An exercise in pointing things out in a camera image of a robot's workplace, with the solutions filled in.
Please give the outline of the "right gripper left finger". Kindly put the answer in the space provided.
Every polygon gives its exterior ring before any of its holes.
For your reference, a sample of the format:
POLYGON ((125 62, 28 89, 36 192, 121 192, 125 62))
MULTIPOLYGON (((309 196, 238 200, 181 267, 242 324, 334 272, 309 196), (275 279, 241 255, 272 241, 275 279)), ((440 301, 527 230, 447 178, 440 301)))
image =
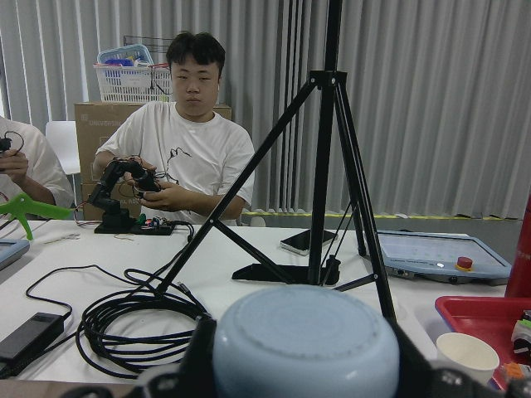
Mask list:
POLYGON ((178 397, 216 397, 212 350, 217 322, 201 318, 179 364, 178 397))

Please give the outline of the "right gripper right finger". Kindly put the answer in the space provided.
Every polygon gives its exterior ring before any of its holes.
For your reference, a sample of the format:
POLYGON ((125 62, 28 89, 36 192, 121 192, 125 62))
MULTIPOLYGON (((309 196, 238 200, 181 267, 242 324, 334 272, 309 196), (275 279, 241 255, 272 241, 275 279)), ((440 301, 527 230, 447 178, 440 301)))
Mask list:
POLYGON ((396 397, 426 397, 431 384, 431 365, 397 321, 388 319, 399 346, 399 377, 396 397))

